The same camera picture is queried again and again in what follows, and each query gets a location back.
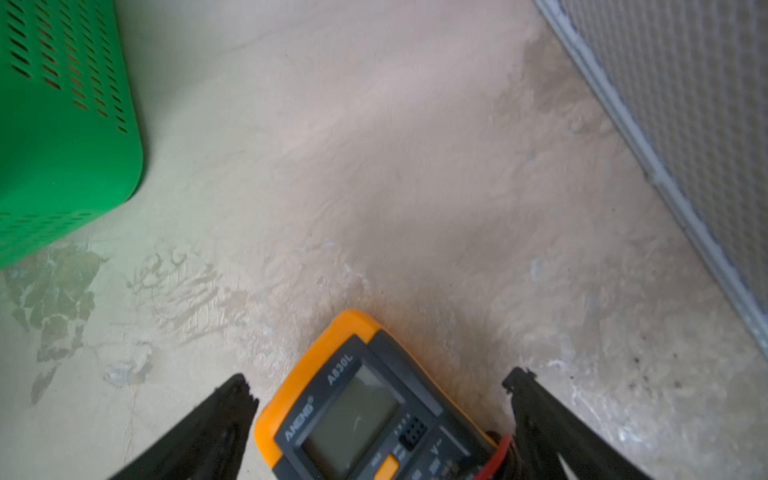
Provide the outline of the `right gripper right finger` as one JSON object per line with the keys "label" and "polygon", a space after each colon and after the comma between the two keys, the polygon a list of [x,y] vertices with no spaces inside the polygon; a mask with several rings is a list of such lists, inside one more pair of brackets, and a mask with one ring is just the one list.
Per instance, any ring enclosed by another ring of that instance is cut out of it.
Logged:
{"label": "right gripper right finger", "polygon": [[515,445],[525,479],[646,479],[648,475],[515,367],[502,382],[511,394]]}

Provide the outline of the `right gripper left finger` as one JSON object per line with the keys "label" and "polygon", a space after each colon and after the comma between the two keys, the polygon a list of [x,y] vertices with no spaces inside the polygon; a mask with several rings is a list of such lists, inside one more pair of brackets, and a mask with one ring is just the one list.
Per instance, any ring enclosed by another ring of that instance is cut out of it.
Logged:
{"label": "right gripper left finger", "polygon": [[259,400],[231,376],[115,479],[235,479]]}

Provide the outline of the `yellow multimeter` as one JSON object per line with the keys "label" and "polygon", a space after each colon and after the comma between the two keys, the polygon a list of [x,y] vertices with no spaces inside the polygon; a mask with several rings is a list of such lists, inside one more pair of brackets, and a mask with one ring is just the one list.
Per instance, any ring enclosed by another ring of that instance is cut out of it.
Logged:
{"label": "yellow multimeter", "polygon": [[381,324],[340,313],[254,425],[278,479],[521,479],[511,435],[483,432]]}

